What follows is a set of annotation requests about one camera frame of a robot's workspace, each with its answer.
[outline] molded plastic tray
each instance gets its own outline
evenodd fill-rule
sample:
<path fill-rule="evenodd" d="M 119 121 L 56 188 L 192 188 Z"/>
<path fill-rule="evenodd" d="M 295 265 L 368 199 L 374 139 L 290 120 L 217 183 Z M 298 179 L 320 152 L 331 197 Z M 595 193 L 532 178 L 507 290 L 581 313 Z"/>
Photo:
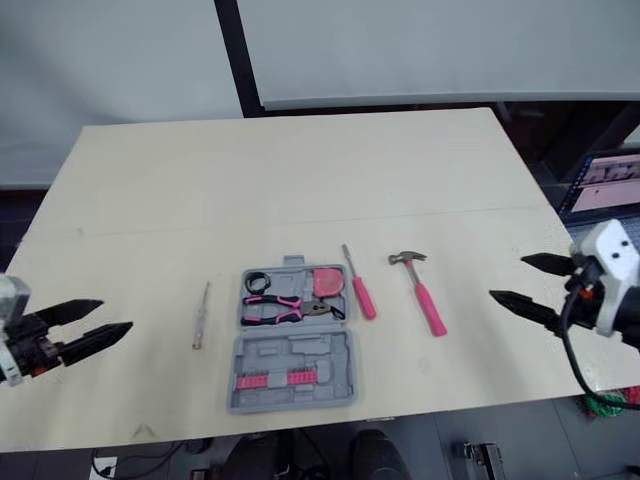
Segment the molded plastic tray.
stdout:
<path fill-rule="evenodd" d="M 231 413 L 255 413 L 347 405 L 356 397 L 354 342 L 344 327 L 350 305 L 346 269 L 342 265 L 304 265 L 304 257 L 285 257 L 285 266 L 247 270 L 242 276 L 238 324 L 243 315 L 271 317 L 287 307 L 262 304 L 244 305 L 249 296 L 245 278 L 260 271 L 269 275 L 271 286 L 264 295 L 313 296 L 313 270 L 335 268 L 345 277 L 339 295 L 322 299 L 345 314 L 337 319 L 331 313 L 305 316 L 299 322 L 277 325 L 241 326 L 245 333 L 233 348 L 229 380 L 228 407 Z"/>

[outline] screwdriver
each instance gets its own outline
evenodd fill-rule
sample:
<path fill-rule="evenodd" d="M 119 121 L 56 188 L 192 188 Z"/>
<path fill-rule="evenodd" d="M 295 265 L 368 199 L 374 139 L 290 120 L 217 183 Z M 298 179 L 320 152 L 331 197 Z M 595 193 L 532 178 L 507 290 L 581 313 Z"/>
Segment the screwdriver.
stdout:
<path fill-rule="evenodd" d="M 364 282 L 362 281 L 362 277 L 358 277 L 356 275 L 356 269 L 353 268 L 353 262 L 351 261 L 351 254 L 349 253 L 349 249 L 346 245 L 342 245 L 342 251 L 344 252 L 344 256 L 349 263 L 349 268 L 351 269 L 351 275 L 353 276 L 353 289 L 356 292 L 356 297 L 358 298 L 358 302 L 360 303 L 360 308 L 362 309 L 362 313 L 369 320 L 373 320 L 376 318 L 378 314 L 376 312 L 376 307 L 373 305 L 371 301 L 371 297 L 369 296 L 369 292 L 367 291 L 367 287 L 364 286 Z"/>
<path fill-rule="evenodd" d="M 211 282 L 207 282 L 207 286 L 204 287 L 204 295 L 202 295 L 202 303 L 196 314 L 196 332 L 193 336 L 193 345 L 191 346 L 194 350 L 200 350 L 200 348 L 202 348 L 202 336 L 204 335 L 204 324 L 207 320 L 207 299 L 209 297 L 210 286 Z"/>

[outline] white wall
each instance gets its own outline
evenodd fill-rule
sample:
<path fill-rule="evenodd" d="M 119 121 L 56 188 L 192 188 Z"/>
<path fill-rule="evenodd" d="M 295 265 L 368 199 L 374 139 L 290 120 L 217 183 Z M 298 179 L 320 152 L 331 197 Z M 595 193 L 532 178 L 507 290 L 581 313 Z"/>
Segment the white wall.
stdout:
<path fill-rule="evenodd" d="M 638 0 L 238 0 L 266 108 L 640 100 Z"/>
<path fill-rule="evenodd" d="M 241 116 L 212 0 L 0 2 L 0 187 L 49 184 L 86 124 Z"/>

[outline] hammer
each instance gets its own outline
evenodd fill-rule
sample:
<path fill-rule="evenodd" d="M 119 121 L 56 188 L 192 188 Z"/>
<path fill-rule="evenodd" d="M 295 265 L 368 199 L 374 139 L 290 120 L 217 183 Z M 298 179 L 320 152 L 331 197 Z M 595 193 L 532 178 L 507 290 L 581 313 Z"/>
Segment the hammer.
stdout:
<path fill-rule="evenodd" d="M 420 278 L 418 278 L 418 274 L 416 273 L 416 269 L 413 267 L 413 260 L 421 260 L 424 261 L 427 256 L 418 252 L 400 252 L 398 255 L 389 255 L 389 263 L 394 265 L 398 262 L 403 262 L 404 266 L 407 267 L 409 271 L 409 275 L 413 279 L 413 283 L 415 285 L 416 297 L 418 297 L 418 303 L 422 307 L 422 311 L 427 317 L 427 321 L 431 326 L 431 331 L 433 335 L 436 337 L 441 337 L 447 334 L 447 327 L 444 326 L 442 320 L 440 319 L 440 315 L 438 315 L 438 310 L 431 299 L 431 295 L 429 295 L 429 291 L 427 287 L 424 286 L 423 283 L 420 282 Z"/>

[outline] wire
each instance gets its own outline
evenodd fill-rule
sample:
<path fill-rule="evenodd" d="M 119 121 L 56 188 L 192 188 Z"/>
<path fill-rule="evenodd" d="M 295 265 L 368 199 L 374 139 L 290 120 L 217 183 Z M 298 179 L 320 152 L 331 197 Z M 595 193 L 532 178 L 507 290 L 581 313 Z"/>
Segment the wire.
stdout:
<path fill-rule="evenodd" d="M 327 461 L 327 457 L 324 456 L 322 451 L 318 448 L 318 444 L 311 438 L 311 435 L 307 433 L 304 428 L 299 428 L 300 433 L 302 433 L 307 441 L 311 444 L 313 449 L 316 452 L 316 455 L 322 461 L 322 465 L 316 465 L 315 467 L 307 468 L 300 475 L 299 480 L 328 480 L 331 478 L 331 468 L 329 467 L 329 462 Z"/>
<path fill-rule="evenodd" d="M 584 393 L 587 396 L 596 402 L 606 405 L 608 407 L 617 407 L 624 408 L 626 410 L 640 410 L 640 404 L 635 403 L 627 403 L 627 402 L 617 402 L 615 400 L 609 400 L 604 398 L 602 395 L 598 395 L 596 392 L 591 390 L 584 377 L 582 376 L 582 372 L 580 371 L 580 367 L 578 366 L 578 361 L 576 360 L 576 355 L 573 353 L 573 347 L 571 346 L 571 340 L 569 340 L 569 315 L 571 314 L 571 310 L 573 310 L 573 305 L 578 298 L 578 294 L 580 292 L 580 285 L 574 286 L 569 295 L 567 296 L 567 301 L 562 307 L 562 312 L 560 314 L 560 338 L 562 338 L 562 344 L 564 345 L 564 350 L 567 352 L 567 358 L 569 359 L 569 365 L 571 366 L 571 370 L 573 371 L 573 375 L 576 377 L 578 384 L 584 390 Z"/>
<path fill-rule="evenodd" d="M 182 447 L 182 445 L 184 445 L 184 442 L 178 442 L 177 444 L 175 444 L 174 442 L 172 444 L 172 447 L 170 447 L 170 449 L 167 450 L 167 452 L 165 452 L 162 455 L 131 455 L 130 457 L 125 457 L 120 462 L 120 464 L 122 464 L 125 461 L 131 460 L 132 458 L 146 458 L 146 459 L 162 458 L 162 461 L 160 461 L 158 464 L 151 467 L 146 472 L 141 472 L 136 475 L 127 475 L 124 477 L 117 477 L 117 476 L 110 477 L 108 474 L 104 474 L 100 470 L 98 470 L 98 467 L 96 467 L 96 453 L 98 452 L 98 449 L 94 448 L 91 454 L 91 468 L 93 469 L 94 472 L 96 472 L 98 476 L 102 478 L 108 478 L 110 480 L 135 480 L 138 478 L 143 478 L 143 477 L 146 477 L 147 475 L 151 475 L 153 472 L 156 472 L 157 470 L 160 470 L 160 468 L 162 468 L 162 466 L 165 463 L 167 463 L 171 459 L 171 457 L 173 457 L 176 454 L 176 452 L 180 449 L 180 447 Z"/>

